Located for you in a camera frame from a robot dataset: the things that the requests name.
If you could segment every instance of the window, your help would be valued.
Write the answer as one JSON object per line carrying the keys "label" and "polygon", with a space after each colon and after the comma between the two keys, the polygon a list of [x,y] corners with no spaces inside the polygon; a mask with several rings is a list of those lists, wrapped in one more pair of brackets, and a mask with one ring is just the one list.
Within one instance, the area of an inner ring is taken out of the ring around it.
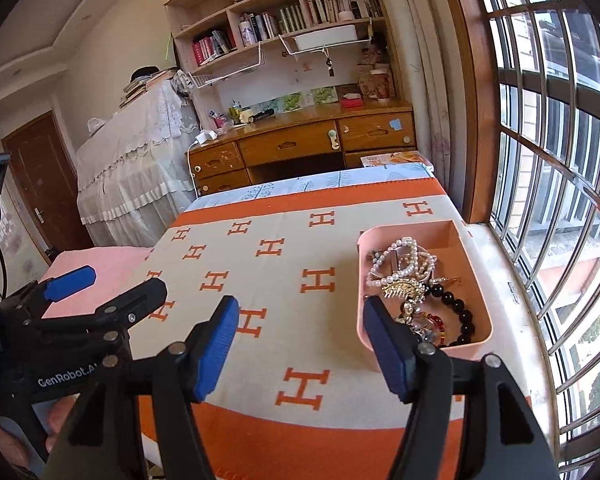
{"label": "window", "polygon": [[[491,226],[538,316],[560,442],[600,424],[600,24],[581,0],[485,0],[500,79]],[[568,457],[581,478],[599,450]]]}

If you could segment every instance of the orange and white tablecloth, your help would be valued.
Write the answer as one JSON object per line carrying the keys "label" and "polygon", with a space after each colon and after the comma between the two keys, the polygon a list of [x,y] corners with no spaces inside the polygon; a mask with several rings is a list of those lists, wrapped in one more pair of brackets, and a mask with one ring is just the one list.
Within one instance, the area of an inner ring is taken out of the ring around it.
{"label": "orange and white tablecloth", "polygon": [[[218,387],[194,409],[219,478],[386,478],[410,407],[370,367],[356,334],[356,242],[377,225],[447,219],[461,232],[494,324],[482,352],[499,354],[528,394],[494,286],[434,178],[268,196],[178,217],[133,276],[131,284],[160,277],[168,297],[130,330],[131,347],[134,358],[154,355],[208,319],[224,294],[238,299],[238,333]],[[457,397],[443,479],[454,474],[462,409]],[[155,440],[149,398],[141,418],[145,440]]]}

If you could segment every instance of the orange stripe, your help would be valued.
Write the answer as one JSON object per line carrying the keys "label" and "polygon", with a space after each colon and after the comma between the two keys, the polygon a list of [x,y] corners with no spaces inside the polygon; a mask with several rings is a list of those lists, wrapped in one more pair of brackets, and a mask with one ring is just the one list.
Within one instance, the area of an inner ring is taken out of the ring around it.
{"label": "orange stripe", "polygon": [[[151,397],[139,401],[142,432],[155,441]],[[297,426],[206,402],[193,411],[212,468],[227,480],[383,480],[404,434]],[[452,420],[438,480],[454,477],[461,434],[462,420]]]}
{"label": "orange stripe", "polygon": [[359,186],[336,187],[305,191],[281,196],[257,198],[246,202],[219,205],[187,211],[176,218],[171,227],[206,224],[220,220],[232,220],[251,216],[264,216],[289,211],[303,211],[323,207],[384,202],[401,198],[419,198],[422,196],[444,195],[440,183],[435,178],[416,178],[411,180],[393,180],[374,182]]}

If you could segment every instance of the white wire rack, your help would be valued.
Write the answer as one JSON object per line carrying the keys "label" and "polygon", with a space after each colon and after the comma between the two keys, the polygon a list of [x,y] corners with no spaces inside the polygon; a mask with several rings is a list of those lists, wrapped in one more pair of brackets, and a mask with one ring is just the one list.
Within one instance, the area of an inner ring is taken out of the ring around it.
{"label": "white wire rack", "polygon": [[[369,19],[369,30],[372,30],[371,27],[372,27],[372,20]],[[305,50],[297,50],[295,52],[293,52],[291,49],[289,49],[289,44],[285,41],[285,38],[283,38],[282,36],[279,36],[279,38],[280,38],[280,41],[282,42],[282,45],[284,45],[286,52],[290,56],[295,57],[296,61],[297,61],[300,54],[309,54],[311,52],[321,52],[326,57],[329,57],[329,49],[333,48],[335,46],[351,45],[351,44],[357,44],[357,43],[369,44],[369,42],[373,39],[373,36],[369,35],[369,37],[366,38],[366,40],[343,41],[341,43],[332,43],[332,44],[323,45],[323,46],[316,46],[314,48],[307,48]]]}
{"label": "white wire rack", "polygon": [[221,75],[221,76],[212,76],[212,75],[192,75],[191,72],[188,72],[189,78],[193,81],[193,84],[200,90],[205,86],[212,85],[213,83],[217,83],[219,81],[224,81],[225,79],[230,78],[231,76],[237,75],[242,72],[248,72],[249,70],[255,70],[259,66],[263,66],[265,64],[264,54],[262,52],[262,43],[258,43],[258,62],[249,66],[245,66],[239,70],[235,70],[230,74]]}

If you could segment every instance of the white pearl necklace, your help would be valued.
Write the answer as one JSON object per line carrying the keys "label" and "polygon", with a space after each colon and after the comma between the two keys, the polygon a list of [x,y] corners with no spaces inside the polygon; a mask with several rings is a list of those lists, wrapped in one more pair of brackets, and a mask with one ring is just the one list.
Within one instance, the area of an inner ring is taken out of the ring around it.
{"label": "white pearl necklace", "polygon": [[[398,248],[402,247],[406,248],[404,254],[397,251]],[[406,260],[407,266],[387,277],[382,277],[379,269],[391,251],[396,251],[400,260]],[[420,247],[413,238],[409,236],[399,238],[382,253],[373,254],[373,265],[366,275],[366,284],[367,286],[383,286],[401,278],[413,278],[419,282],[426,282],[433,275],[436,260],[435,256]]]}

